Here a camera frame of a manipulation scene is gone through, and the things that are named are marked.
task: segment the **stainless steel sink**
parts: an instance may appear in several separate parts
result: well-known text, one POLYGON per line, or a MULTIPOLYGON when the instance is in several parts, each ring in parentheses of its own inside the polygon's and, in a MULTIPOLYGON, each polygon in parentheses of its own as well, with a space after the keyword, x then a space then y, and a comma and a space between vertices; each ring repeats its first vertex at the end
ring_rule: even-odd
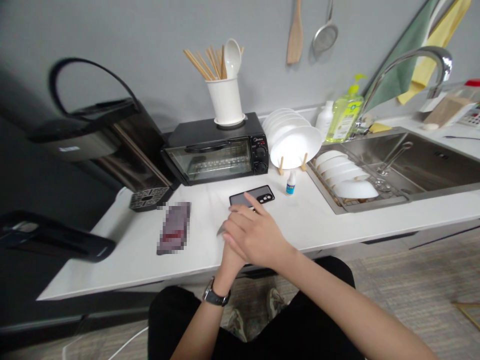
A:
POLYGON ((323 145, 308 163, 307 172, 336 214, 357 213, 480 189, 480 161, 402 127, 349 142, 323 145), (387 175, 381 175, 378 169, 405 142, 412 142, 412 148, 393 162, 387 175), (336 197, 314 166, 315 159, 330 150, 347 154, 371 175, 368 181, 372 184, 382 183, 380 195, 371 199, 336 197))

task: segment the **black pants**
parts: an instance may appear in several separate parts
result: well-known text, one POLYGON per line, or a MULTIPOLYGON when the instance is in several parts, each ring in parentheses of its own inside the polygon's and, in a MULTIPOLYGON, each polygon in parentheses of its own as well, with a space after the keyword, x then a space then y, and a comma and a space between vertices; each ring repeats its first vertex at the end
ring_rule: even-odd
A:
MULTIPOLYGON (((341 260, 328 256, 315 262, 355 287, 352 271, 341 260)), ((157 295, 148 315, 149 359, 170 359, 200 303, 192 292, 176 286, 157 295)), ((365 359, 338 325, 301 291, 248 343, 220 328, 213 358, 365 359)))

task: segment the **black toaster oven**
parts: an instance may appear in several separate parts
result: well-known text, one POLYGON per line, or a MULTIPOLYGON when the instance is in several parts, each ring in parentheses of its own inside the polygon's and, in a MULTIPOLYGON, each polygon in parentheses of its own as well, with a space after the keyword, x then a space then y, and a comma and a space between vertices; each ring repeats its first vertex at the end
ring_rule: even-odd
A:
POLYGON ((179 124, 161 151, 170 170, 186 186, 269 171, 269 147, 255 112, 224 127, 213 119, 179 124))

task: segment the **toaster oven door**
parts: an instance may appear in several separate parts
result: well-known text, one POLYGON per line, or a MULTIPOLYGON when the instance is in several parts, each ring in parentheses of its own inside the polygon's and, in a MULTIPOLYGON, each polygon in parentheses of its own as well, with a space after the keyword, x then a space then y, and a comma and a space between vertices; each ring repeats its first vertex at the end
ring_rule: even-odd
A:
POLYGON ((248 137, 165 149, 189 185, 253 175, 248 137))

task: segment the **toaster oven window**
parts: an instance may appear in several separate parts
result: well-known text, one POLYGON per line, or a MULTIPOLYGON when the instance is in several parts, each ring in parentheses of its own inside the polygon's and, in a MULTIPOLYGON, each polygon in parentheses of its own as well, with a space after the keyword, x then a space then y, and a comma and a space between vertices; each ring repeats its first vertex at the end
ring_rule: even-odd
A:
POLYGON ((195 150, 171 148, 167 152, 190 181, 231 177, 252 171, 248 139, 219 146, 205 145, 195 150))

